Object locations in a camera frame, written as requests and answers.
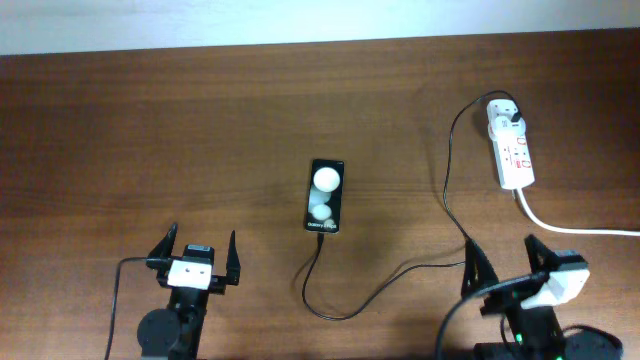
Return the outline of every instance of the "phone screen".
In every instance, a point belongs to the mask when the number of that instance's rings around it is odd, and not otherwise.
[[[315,159],[311,163],[307,231],[335,234],[340,231],[344,162]]]

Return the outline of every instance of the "power strip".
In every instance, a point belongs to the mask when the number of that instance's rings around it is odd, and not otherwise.
[[[517,195],[522,210],[531,221],[549,231],[565,234],[640,236],[640,231],[561,228],[546,224],[538,219],[529,208],[522,191],[522,188],[535,181],[531,155],[525,136],[527,126],[524,119],[515,102],[507,99],[490,101],[487,105],[487,116],[489,117],[489,137],[493,142],[500,186],[503,189],[513,190],[514,197]]]
[[[500,186],[515,190],[533,184],[533,167],[527,146],[524,119],[511,100],[492,100],[487,105],[489,137],[498,165]]]

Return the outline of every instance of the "white wall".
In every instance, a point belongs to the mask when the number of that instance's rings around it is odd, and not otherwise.
[[[639,0],[0,0],[0,54],[637,26]]]

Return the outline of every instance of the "wooden table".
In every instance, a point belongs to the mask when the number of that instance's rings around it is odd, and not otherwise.
[[[412,272],[346,322],[303,307],[311,159],[346,163],[342,231],[309,288],[329,313],[402,265],[463,258],[441,204],[448,131],[488,90],[520,102],[540,218],[638,228],[639,48],[640,31],[619,30],[0,58],[0,357],[102,358],[117,261],[174,220],[176,251],[214,246],[218,271],[237,233],[241,283],[210,299],[200,357],[429,354],[462,268]],[[529,221],[496,180],[484,105],[456,129],[450,203],[501,278],[528,272],[529,233],[581,252],[592,275],[561,323],[640,351],[640,241]],[[124,268],[113,359],[139,356],[138,322],[168,296]],[[479,305],[456,315],[450,347],[499,341]]]

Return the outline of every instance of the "black cable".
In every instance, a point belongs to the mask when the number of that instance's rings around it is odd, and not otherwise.
[[[471,106],[477,104],[478,102],[482,101],[487,96],[491,96],[491,95],[494,95],[494,94],[504,94],[504,95],[506,95],[509,98],[509,100],[513,101],[516,104],[516,109],[518,109],[518,113],[520,112],[520,106],[518,106],[518,104],[516,103],[515,98],[511,94],[509,94],[508,92],[506,92],[504,90],[489,91],[488,93],[486,93],[484,95],[481,95],[477,99],[473,100],[467,106],[462,108],[462,110],[460,110],[458,115],[456,115],[456,117],[453,119],[453,123],[451,124],[451,131],[449,132],[449,159],[447,160],[447,175],[444,178],[444,190],[442,192],[442,201],[444,202],[444,207],[447,210],[447,214],[449,215],[449,217],[451,218],[453,223],[456,224],[458,229],[460,229],[460,232],[464,236],[465,240],[471,240],[471,237],[464,230],[462,225],[460,225],[460,223],[458,222],[458,219],[456,219],[456,217],[453,215],[453,212],[451,211],[451,208],[449,208],[449,203],[447,202],[447,188],[449,187],[449,174],[451,173],[451,156],[452,156],[452,153],[453,153],[453,130],[456,127],[456,123],[458,122],[458,119],[460,118],[460,116],[465,111],[467,111],[467,109],[469,109]]]
[[[127,262],[144,261],[146,257],[130,257],[120,260],[118,267],[116,268],[116,283],[113,287],[113,302],[111,303],[111,325],[109,326],[109,339],[107,340],[107,351],[104,354],[104,360],[109,360],[109,354],[111,353],[111,344],[113,343],[113,332],[116,326],[116,303],[118,300],[118,286],[120,285],[120,269],[122,265]]]
[[[462,307],[462,305],[466,304],[469,300],[472,300],[474,298],[478,298],[478,297],[487,295],[490,292],[499,290],[499,289],[501,289],[503,287],[509,287],[509,286],[513,286],[513,285],[524,283],[524,282],[531,281],[531,280],[543,281],[544,280],[544,276],[545,276],[545,274],[543,272],[541,272],[541,273],[529,274],[529,275],[525,275],[525,276],[521,276],[521,277],[505,280],[505,281],[497,283],[495,285],[491,285],[491,286],[487,286],[487,287],[484,287],[484,288],[480,288],[480,289],[476,290],[475,292],[473,292],[473,293],[463,297],[462,299],[460,299],[460,301],[458,301],[451,308],[451,310],[449,310],[449,312],[447,313],[447,316],[445,316],[444,320],[442,321],[442,324],[440,325],[440,330],[438,330],[438,337],[436,338],[436,349],[435,349],[435,356],[434,356],[435,360],[442,360],[443,359],[443,356],[442,356],[442,343],[443,343],[443,340],[444,340],[444,333],[447,330],[447,325],[449,325],[449,322],[453,318],[453,315],[456,313],[456,311],[458,311]]]
[[[325,314],[321,314],[319,312],[317,312],[315,309],[313,309],[311,307],[311,305],[309,305],[309,303],[307,302],[307,295],[306,295],[306,291],[307,291],[307,282],[309,281],[309,276],[311,276],[311,271],[313,271],[313,267],[316,265],[316,262],[318,261],[318,257],[320,256],[320,251],[322,250],[322,244],[324,243],[324,234],[323,233],[318,233],[318,248],[316,250],[316,254],[313,258],[313,262],[311,262],[311,266],[309,267],[309,271],[307,272],[307,276],[304,279],[304,283],[302,284],[302,302],[304,302],[304,305],[307,307],[307,309],[315,316],[324,319],[324,320],[331,320],[331,321],[342,321],[342,320],[348,320],[351,319],[353,317],[355,317],[356,315],[360,314],[367,306],[369,306],[369,304],[378,296],[380,295],[381,292],[383,292],[386,288],[388,288],[391,284],[393,284],[394,282],[396,282],[396,280],[398,280],[399,278],[401,278],[403,275],[405,275],[406,273],[408,273],[411,270],[414,269],[418,269],[418,268],[449,268],[449,267],[455,267],[455,266],[460,266],[464,264],[464,261],[460,261],[457,263],[451,263],[451,264],[420,264],[420,265],[414,265],[411,267],[406,268],[405,270],[403,270],[401,273],[399,273],[398,275],[394,276],[391,280],[387,281],[386,283],[384,283],[382,286],[380,286],[378,288],[378,290],[376,290],[371,296],[369,296],[369,298],[353,313],[346,315],[346,316],[329,316],[329,315],[325,315]]]

